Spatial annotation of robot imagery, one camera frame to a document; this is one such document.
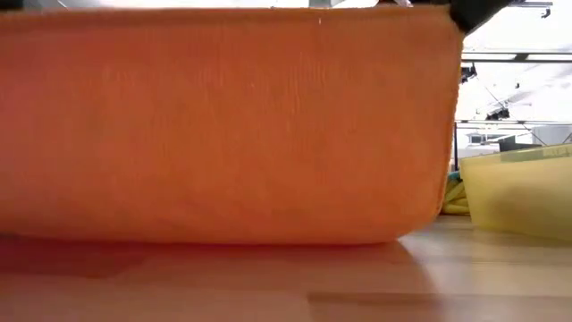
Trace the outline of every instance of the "yellow object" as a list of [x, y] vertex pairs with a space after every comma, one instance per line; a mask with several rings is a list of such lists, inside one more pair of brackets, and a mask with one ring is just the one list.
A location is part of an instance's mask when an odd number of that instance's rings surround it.
[[461, 180], [449, 178], [447, 181], [441, 213], [444, 215], [468, 215], [465, 184]]
[[572, 241], [572, 144], [461, 160], [473, 223]]

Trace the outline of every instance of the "orange cloth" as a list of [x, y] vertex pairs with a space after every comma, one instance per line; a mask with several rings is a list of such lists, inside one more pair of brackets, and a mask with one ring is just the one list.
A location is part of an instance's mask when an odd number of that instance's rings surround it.
[[440, 210], [446, 7], [11, 14], [0, 39], [2, 232], [369, 243]]

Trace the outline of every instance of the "wooden table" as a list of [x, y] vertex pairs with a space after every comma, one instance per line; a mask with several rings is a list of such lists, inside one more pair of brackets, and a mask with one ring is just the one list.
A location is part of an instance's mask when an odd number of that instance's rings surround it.
[[365, 247], [0, 241], [0, 321], [572, 321], [572, 244], [441, 217]]

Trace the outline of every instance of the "yellow plastic bin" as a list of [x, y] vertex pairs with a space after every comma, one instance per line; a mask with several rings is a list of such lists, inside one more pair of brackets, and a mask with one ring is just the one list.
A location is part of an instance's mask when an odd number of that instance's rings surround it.
[[572, 241], [572, 144], [461, 160], [473, 223]]

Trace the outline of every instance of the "orange towel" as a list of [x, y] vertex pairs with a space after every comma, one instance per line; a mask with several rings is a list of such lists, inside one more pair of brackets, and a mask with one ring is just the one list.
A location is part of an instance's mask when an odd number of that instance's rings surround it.
[[0, 232], [395, 239], [441, 207], [461, 39], [446, 7], [0, 16]]

